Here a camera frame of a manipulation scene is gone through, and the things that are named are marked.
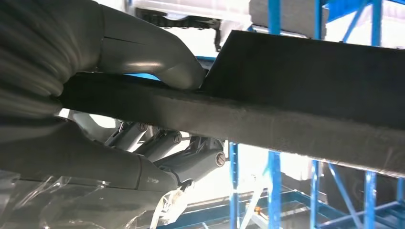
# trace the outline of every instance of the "blue steel frame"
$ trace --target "blue steel frame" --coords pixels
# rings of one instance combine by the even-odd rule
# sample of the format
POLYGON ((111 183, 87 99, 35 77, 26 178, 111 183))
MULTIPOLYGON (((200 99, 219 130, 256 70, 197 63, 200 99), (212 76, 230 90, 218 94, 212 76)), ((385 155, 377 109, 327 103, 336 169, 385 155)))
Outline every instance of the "blue steel frame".
POLYGON ((238 194, 238 183, 239 183, 239 167, 238 167, 238 144, 229 142, 229 159, 231 162, 231 181, 232 190, 229 196, 230 201, 230 222, 231 228, 239 228, 239 194, 238 194))
MULTIPOLYGON (((315 0, 315 36, 314 39, 321 40, 322 30, 322 0, 315 0)), ((354 29, 357 21, 359 20, 365 6, 367 5, 367 0, 364 0, 357 10, 352 22, 350 23, 342 41, 347 42, 350 33, 354 29)), ((280 22, 280 0, 268 0, 268 29, 269 33, 273 35, 280 35, 281 22, 280 22)), ((381 16, 382 16, 382 0, 373 0, 373 19, 372 19, 372 46, 381 45, 381 16)), ((249 27, 248 31, 253 31, 253 27, 249 27)), ((229 157, 230 157, 230 172, 232 179, 232 191, 230 195, 229 207, 219 206, 216 208, 202 209, 196 212, 190 212, 183 214, 179 217, 178 221, 169 224, 167 226, 159 227, 160 229, 174 229, 174 228, 184 228, 192 225, 202 224, 208 222, 212 219, 230 219, 231 229, 239 228, 239 216, 246 212, 246 208, 239 202, 239 194, 237 192, 238 187, 238 145, 236 143, 230 142, 229 144, 229 157)), ((383 224, 389 228, 399 228, 405 229, 405 202, 404 202, 404 179, 400 178, 398 180, 397 187, 397 200, 392 203, 381 205, 375 207, 376 201, 376 173, 372 171, 367 171, 365 173, 365 199, 364 199, 364 211, 355 212, 353 204, 346 192, 346 189, 340 179, 339 173, 336 167, 332 164, 328 164, 329 169, 333 177, 335 178, 338 189, 340 190, 343 200, 345 201, 350 215, 346 215, 324 203, 318 201, 319 193, 319 179, 320 179, 320 163, 319 161, 312 162, 312 182, 311 182, 311 197, 306 196, 297 191, 290 191, 286 193, 281 193, 281 172, 280 172, 280 153, 277 151, 269 150, 268 154, 268 165, 265 173, 268 171, 269 177, 269 187, 267 189, 268 196, 260 197, 255 199, 257 206, 261 208, 268 208, 269 212, 269 229, 279 229, 281 222, 281 205, 291 202, 298 202, 304 204, 305 206, 310 206, 310 228, 317 229, 328 229, 337 227, 349 227, 348 225, 354 224, 357 228, 363 228, 361 217, 363 218, 364 228, 373 229, 375 228, 375 222, 383 224), (317 224, 317 216, 322 215, 331 221, 326 223, 317 224), (383 216, 391 215, 398 219, 397 224, 387 221, 383 216)))

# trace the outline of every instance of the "screw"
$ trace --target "screw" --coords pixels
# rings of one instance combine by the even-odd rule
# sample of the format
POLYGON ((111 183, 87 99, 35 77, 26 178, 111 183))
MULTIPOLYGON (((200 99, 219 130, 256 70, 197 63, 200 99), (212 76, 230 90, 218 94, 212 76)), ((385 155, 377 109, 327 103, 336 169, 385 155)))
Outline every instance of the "screw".
POLYGON ((226 161, 226 158, 225 158, 225 154, 223 152, 219 152, 215 156, 215 162, 218 167, 222 167, 223 165, 225 165, 225 161, 226 161))
POLYGON ((173 139, 175 144, 179 144, 182 140, 183 140, 183 137, 181 136, 180 132, 178 132, 177 135, 173 139))
POLYGON ((139 123, 138 130, 144 132, 147 130, 148 126, 149 125, 147 123, 139 123))

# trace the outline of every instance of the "plastic bag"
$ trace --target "plastic bag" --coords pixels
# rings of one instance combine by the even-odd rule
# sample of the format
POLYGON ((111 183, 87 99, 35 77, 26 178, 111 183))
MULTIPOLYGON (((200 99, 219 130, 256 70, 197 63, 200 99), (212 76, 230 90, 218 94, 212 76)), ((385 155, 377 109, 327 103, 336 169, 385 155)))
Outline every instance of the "plastic bag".
POLYGON ((0 170, 0 229, 156 228, 186 209, 191 188, 164 194, 74 177, 33 181, 0 170))

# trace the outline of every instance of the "blue metal rack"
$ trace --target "blue metal rack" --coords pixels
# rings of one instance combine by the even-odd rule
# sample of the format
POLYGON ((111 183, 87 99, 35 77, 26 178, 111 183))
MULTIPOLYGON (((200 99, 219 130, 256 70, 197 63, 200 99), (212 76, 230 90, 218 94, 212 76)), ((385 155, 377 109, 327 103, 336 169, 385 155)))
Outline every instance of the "blue metal rack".
MULTIPOLYGON (((325 1, 315 0, 315 37, 321 39, 321 19, 322 19, 322 4, 325 1)), ((342 41, 346 42, 355 27, 364 7, 368 4, 373 5, 372 17, 372 46, 380 46, 381 44, 381 16, 382 16, 382 0, 356 0, 357 12, 349 25, 342 41)), ((280 0, 268 0, 268 29, 270 34, 280 34, 280 0)), ((170 225, 160 227, 161 229, 185 228, 192 225, 202 225, 213 219, 228 219, 232 229, 245 229, 247 223, 252 216, 252 208, 246 208, 246 201, 239 201, 237 192, 238 186, 238 145, 230 143, 230 161, 231 161, 231 179, 232 190, 229 198, 229 205, 220 205, 214 208, 206 208, 198 211, 185 213, 179 219, 170 225), (240 226, 240 217, 244 216, 242 225, 240 226)), ((307 196, 298 191, 281 192, 281 172, 280 172, 280 153, 270 150, 268 152, 268 165, 263 175, 268 178, 267 195, 263 196, 263 189, 255 190, 250 206, 258 206, 266 208, 268 212, 268 228, 279 229, 281 225, 281 208, 282 205, 288 203, 300 203, 310 208, 310 228, 314 229, 332 229, 332 228, 364 228, 374 229, 376 225, 384 228, 405 229, 405 202, 404 202, 404 179, 398 180, 397 200, 375 206, 376 203, 376 173, 367 171, 365 173, 364 185, 364 211, 356 212, 349 198, 348 193, 341 181, 338 170, 335 165, 328 164, 328 167, 336 181, 338 189, 343 197, 344 202, 350 214, 344 214, 319 201, 319 179, 320 179, 320 162, 312 162, 312 182, 311 196, 307 196), (319 224, 319 216, 329 219, 330 221, 319 224)))

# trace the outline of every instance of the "blue vertical post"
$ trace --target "blue vertical post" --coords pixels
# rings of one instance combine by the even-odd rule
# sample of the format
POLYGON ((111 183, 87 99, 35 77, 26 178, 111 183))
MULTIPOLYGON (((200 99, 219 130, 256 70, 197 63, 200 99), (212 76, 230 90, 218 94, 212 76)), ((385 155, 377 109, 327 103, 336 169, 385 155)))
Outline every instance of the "blue vertical post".
MULTIPOLYGON (((396 187, 396 200, 398 202, 402 202, 404 200, 404 179, 399 178, 398 179, 398 184, 396 187)), ((399 229, 404 229, 405 221, 403 219, 398 219, 398 228, 399 229)))
POLYGON ((319 193, 319 161, 312 161, 312 181, 311 181, 311 225, 310 228, 317 227, 318 219, 318 193, 319 193))
POLYGON ((375 172, 366 171, 364 185, 364 229, 375 228, 375 199, 377 176, 375 172))
POLYGON ((238 145, 236 143, 229 143, 229 159, 231 161, 231 181, 232 190, 229 197, 230 201, 230 218, 231 229, 239 228, 239 195, 238 195, 238 180, 239 180, 239 167, 238 167, 238 145))
MULTIPOLYGON (((268 0, 268 33, 280 35, 281 32, 280 0, 268 0)), ((281 226, 281 171, 280 153, 268 152, 269 187, 268 192, 268 228, 279 229, 281 226)))
MULTIPOLYGON (((315 36, 314 39, 322 39, 322 3, 321 0, 315 0, 315 36)), ((319 191, 319 161, 312 161, 312 180, 311 180, 311 215, 310 228, 317 226, 318 219, 318 191, 319 191)))
POLYGON ((281 226, 281 171, 280 153, 269 150, 268 171, 270 175, 268 186, 268 228, 279 229, 281 226))
MULTIPOLYGON (((371 30, 371 45, 381 45, 381 14, 383 9, 382 0, 373 0, 373 18, 371 30)), ((376 179, 375 172, 366 171, 364 185, 364 229, 375 228, 375 199, 376 179)))
POLYGON ((383 10, 382 0, 373 0, 373 19, 371 31, 371 45, 381 45, 381 14, 383 10))
POLYGON ((268 33, 273 35, 280 35, 280 12, 280 0, 268 0, 268 33))
POLYGON ((321 0, 315 0, 315 36, 314 39, 322 39, 322 3, 321 0))

